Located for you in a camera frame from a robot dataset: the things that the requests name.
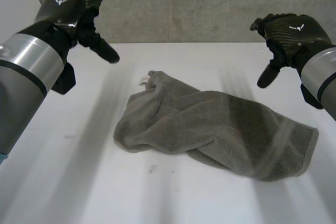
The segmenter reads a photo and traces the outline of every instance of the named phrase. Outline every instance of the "gray wall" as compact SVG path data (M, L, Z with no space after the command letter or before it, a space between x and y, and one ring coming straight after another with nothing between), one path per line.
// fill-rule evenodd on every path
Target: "gray wall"
M336 42L336 0L105 0L96 19L108 42L254 42L269 13L307 14Z
M38 0L0 0L0 44L30 26L41 4Z

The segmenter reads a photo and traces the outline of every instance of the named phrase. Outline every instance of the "white table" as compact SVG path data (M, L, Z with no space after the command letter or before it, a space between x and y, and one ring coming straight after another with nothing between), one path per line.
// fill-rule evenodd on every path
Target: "white table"
M270 52L264 44L123 44L109 65L77 47L69 61L77 84L50 92L0 166L0 223L335 223L336 123L303 101L284 69L267 89L256 81ZM200 90L261 102L320 137L301 177L263 183L186 155L119 149L113 131L128 97L149 70Z

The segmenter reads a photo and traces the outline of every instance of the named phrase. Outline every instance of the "towel tag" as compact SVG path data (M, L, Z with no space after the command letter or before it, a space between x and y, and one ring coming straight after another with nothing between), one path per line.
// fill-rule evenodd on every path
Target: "towel tag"
M150 76L144 76L144 77L142 77L141 80L140 80L139 85L141 85L141 84L147 84L147 82L149 81L150 78L151 78Z

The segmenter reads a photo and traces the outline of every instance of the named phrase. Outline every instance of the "carbon fiber glove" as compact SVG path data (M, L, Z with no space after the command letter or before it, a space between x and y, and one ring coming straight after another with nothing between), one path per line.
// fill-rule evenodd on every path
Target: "carbon fiber glove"
M79 42L90 47L110 63L119 61L117 52L96 33L94 18L99 14L102 0L45 0L35 22L51 22L63 30L69 40L69 47Z
M274 54L258 79L257 84L260 88L269 86L283 67L296 68L301 75L304 65L311 57L333 47L320 24L307 15L269 14L264 19L257 18L250 30L258 30L258 33L266 39L267 47ZM301 85L301 91L306 102L315 108L322 108L303 85Z

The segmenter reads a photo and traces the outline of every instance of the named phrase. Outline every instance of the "towel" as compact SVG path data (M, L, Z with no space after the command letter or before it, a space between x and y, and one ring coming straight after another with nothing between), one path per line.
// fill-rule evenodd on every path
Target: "towel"
M236 174L274 181L304 173L319 132L258 102L200 91L150 71L145 91L130 96L114 131L128 151L154 148Z

